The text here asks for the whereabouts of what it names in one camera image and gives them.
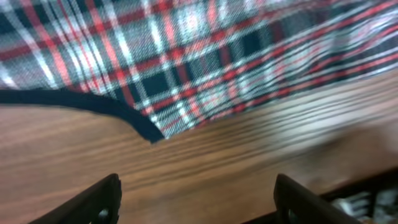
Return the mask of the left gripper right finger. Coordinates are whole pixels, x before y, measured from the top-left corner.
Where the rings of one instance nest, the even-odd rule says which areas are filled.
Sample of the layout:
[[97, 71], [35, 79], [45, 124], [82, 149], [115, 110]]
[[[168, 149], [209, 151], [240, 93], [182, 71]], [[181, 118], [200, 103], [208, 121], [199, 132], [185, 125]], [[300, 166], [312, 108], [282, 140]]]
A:
[[278, 174], [274, 187], [276, 222], [282, 224], [353, 224], [359, 220], [337, 209], [285, 174]]

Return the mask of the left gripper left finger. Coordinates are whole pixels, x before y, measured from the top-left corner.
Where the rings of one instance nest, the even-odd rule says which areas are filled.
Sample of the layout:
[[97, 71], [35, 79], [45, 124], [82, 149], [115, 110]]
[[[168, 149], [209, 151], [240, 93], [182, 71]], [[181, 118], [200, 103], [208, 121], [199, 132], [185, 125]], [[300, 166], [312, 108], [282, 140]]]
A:
[[110, 174], [31, 224], [117, 224], [121, 180]]

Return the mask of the plaid sleeveless shirt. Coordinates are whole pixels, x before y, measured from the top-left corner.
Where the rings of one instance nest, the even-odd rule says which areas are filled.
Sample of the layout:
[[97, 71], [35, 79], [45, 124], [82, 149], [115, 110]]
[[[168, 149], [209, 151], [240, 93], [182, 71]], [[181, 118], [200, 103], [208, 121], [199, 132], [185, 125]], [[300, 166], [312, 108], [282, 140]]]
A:
[[397, 67], [396, 1], [2, 1], [1, 103], [157, 142]]

